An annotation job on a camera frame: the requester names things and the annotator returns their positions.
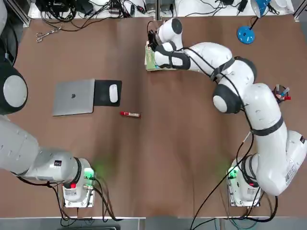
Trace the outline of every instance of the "mouse pad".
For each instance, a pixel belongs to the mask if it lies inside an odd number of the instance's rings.
[[[117,85],[118,101],[110,101],[110,85]],[[120,106],[121,80],[95,80],[94,106]]]

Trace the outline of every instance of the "table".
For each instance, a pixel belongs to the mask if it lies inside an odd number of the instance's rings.
[[[236,29],[249,19],[182,18],[184,45],[202,41],[225,45],[234,56],[255,63],[257,82],[271,88],[277,83],[289,86],[292,100],[282,104],[283,117],[289,129],[307,136],[307,52],[300,25],[289,15],[265,17],[254,28],[255,42],[247,46],[236,38]],[[225,115],[215,109],[215,84],[206,76],[191,71],[146,72],[147,22],[146,18],[107,19],[79,32],[53,34],[37,44],[35,34],[50,27],[33,20],[16,62],[29,98],[25,108],[9,118],[37,137],[41,146],[70,150],[75,157],[104,166],[100,176],[107,181],[116,216],[192,217],[228,169],[248,125],[242,113]],[[90,78],[122,80],[121,106],[52,117],[56,83]],[[141,112],[142,118],[121,117],[120,111]],[[280,195],[277,216],[307,216],[306,175],[303,163]],[[51,189],[23,184],[4,170],[0,181],[0,217],[60,216]],[[200,216],[225,217],[223,201],[225,184],[213,193]],[[81,210],[80,215],[100,217],[100,204],[96,196],[94,208]],[[230,209],[231,216],[243,213],[241,208]],[[267,202],[252,215],[269,216]]]

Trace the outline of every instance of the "computer mouse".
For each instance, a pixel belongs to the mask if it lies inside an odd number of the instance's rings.
[[[110,85],[110,101],[116,103],[118,101],[117,85]]]

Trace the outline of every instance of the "floor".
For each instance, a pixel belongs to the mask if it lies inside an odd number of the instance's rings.
[[[198,219],[195,225],[206,219]],[[97,227],[116,227],[117,230],[188,230],[191,224],[191,219],[177,219],[173,217],[154,217],[143,220],[129,219],[121,221],[119,224],[108,221],[107,224],[100,220],[96,220],[92,225],[84,221],[78,221],[69,228],[97,228]],[[246,228],[252,225],[252,221],[237,221],[240,227]],[[252,230],[304,230],[306,229],[307,219],[299,218],[275,218],[269,223],[258,223]],[[43,219],[1,219],[1,230],[59,230],[63,229],[58,218],[43,218]],[[206,223],[197,228],[197,230],[219,230],[220,221],[217,219]],[[237,230],[228,220],[225,220],[225,230]]]

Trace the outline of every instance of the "red marker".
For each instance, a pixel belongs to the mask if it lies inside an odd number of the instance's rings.
[[[141,117],[141,114],[138,114],[138,113],[130,113],[130,112],[123,112],[123,111],[120,112],[120,115],[123,115],[123,116],[132,116],[132,117],[138,117],[138,118]]]

